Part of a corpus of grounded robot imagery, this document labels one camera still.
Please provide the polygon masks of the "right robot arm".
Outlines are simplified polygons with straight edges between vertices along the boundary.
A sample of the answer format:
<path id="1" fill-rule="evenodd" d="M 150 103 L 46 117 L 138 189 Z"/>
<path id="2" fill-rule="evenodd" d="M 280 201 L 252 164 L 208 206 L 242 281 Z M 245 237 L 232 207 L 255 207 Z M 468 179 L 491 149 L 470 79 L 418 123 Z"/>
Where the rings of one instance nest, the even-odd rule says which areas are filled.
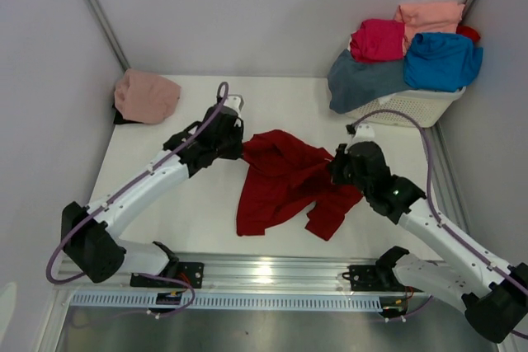
<path id="1" fill-rule="evenodd" d="M 395 246 L 378 260 L 384 289 L 413 286 L 464 314 L 486 340 L 502 343 L 527 315 L 527 265 L 512 265 L 478 244 L 436 210 L 426 193 L 387 166 L 372 141 L 341 144 L 328 166 L 332 182 L 352 185 L 379 215 L 428 245 L 444 262 L 433 265 Z"/>

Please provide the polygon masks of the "dark red t-shirt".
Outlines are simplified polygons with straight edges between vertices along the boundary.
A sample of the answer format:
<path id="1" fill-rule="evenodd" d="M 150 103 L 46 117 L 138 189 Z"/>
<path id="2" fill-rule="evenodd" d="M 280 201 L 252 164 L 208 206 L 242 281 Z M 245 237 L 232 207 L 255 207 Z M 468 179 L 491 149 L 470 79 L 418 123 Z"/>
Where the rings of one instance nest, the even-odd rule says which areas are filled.
<path id="1" fill-rule="evenodd" d="M 332 159 L 326 149 L 283 130 L 253 135 L 243 144 L 248 169 L 236 214 L 237 235 L 263 236 L 312 204 L 305 229 L 329 241 L 363 198 L 356 187 L 332 182 L 327 169 Z"/>

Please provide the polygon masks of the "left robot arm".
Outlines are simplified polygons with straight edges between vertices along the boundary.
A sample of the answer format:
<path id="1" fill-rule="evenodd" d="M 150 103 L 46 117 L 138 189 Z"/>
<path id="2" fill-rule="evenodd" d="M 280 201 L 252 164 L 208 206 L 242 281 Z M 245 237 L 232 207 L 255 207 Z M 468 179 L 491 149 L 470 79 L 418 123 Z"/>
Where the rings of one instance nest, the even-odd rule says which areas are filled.
<path id="1" fill-rule="evenodd" d="M 138 243 L 121 234 L 147 207 L 173 187 L 221 158 L 242 156 L 243 99 L 229 96 L 164 143 L 145 170 L 118 191 L 86 206 L 76 202 L 62 212 L 61 233 L 66 256 L 93 283 L 120 271 L 137 274 L 158 286 L 173 284 L 178 275 L 176 254 L 161 242 Z"/>

